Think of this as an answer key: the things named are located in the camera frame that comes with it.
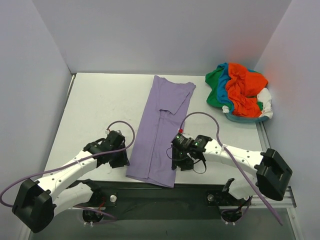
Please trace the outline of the purple t shirt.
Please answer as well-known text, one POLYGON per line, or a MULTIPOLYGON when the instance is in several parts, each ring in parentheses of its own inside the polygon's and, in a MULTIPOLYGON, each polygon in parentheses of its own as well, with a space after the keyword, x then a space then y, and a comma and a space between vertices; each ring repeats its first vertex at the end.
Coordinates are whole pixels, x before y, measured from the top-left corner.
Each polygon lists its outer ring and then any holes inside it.
POLYGON ((126 177, 172 188, 176 172, 167 150, 186 117, 196 85, 154 76, 144 107, 126 177))

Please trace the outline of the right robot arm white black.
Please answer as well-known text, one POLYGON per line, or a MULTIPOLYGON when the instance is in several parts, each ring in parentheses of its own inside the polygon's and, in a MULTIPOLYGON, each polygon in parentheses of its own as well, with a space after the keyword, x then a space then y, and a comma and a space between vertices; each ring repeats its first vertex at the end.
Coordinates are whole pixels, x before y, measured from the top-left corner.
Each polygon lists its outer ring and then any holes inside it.
POLYGON ((196 161, 216 162, 234 167, 240 178, 231 177, 221 192, 227 204, 262 194, 282 201, 293 171, 274 149, 251 151, 219 143, 211 137, 198 135, 195 139, 178 133, 171 141, 172 169, 191 170, 196 161))

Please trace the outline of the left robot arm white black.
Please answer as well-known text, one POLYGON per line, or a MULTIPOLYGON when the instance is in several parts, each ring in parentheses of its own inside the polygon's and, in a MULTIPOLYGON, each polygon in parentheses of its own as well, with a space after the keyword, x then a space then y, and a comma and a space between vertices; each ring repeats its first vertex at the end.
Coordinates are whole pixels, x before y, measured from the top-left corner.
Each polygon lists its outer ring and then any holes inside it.
POLYGON ((101 193, 89 181, 71 185, 86 173, 104 164, 128 165, 125 137, 110 131, 105 138, 88 143, 72 160, 35 181, 27 178, 19 187, 12 212, 33 233, 44 230, 53 218, 75 205, 95 206, 101 193))

